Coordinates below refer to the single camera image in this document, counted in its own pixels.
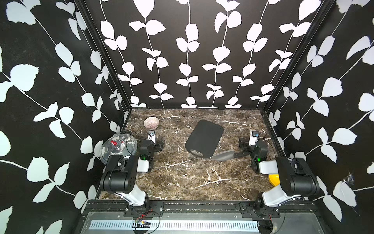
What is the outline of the cleaver knife black handle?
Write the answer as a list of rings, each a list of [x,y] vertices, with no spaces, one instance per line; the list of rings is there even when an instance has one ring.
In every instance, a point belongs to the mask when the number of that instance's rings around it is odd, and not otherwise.
[[[231,160],[235,158],[247,157],[249,155],[250,155],[249,151],[241,151],[241,152],[235,153],[234,151],[229,150],[229,151],[224,151],[216,155],[213,155],[211,158],[215,161],[227,161],[227,160]]]

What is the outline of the black cutting board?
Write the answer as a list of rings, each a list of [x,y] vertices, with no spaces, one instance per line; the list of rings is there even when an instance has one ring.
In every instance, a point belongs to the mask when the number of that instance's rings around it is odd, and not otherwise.
[[[195,157],[208,159],[214,155],[224,128],[207,120],[200,120],[185,143],[186,150]]]

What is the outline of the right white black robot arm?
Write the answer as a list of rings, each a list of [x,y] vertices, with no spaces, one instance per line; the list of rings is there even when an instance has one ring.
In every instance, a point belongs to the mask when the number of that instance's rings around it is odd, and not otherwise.
[[[242,152],[235,153],[236,158],[251,157],[251,166],[255,173],[278,175],[280,183],[274,188],[260,193],[254,203],[259,211],[267,207],[279,207],[282,204],[299,198],[314,196],[319,193],[320,186],[316,176],[303,158],[277,157],[267,161],[268,145],[251,136],[239,139]]]

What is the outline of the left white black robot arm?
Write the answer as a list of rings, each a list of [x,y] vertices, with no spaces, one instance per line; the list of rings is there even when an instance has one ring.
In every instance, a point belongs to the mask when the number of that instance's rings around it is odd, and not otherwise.
[[[131,134],[113,135],[99,150],[105,164],[100,190],[119,196],[130,206],[148,209],[149,196],[136,185],[136,176],[151,172],[154,155],[162,150],[163,142],[154,135],[140,141]]]

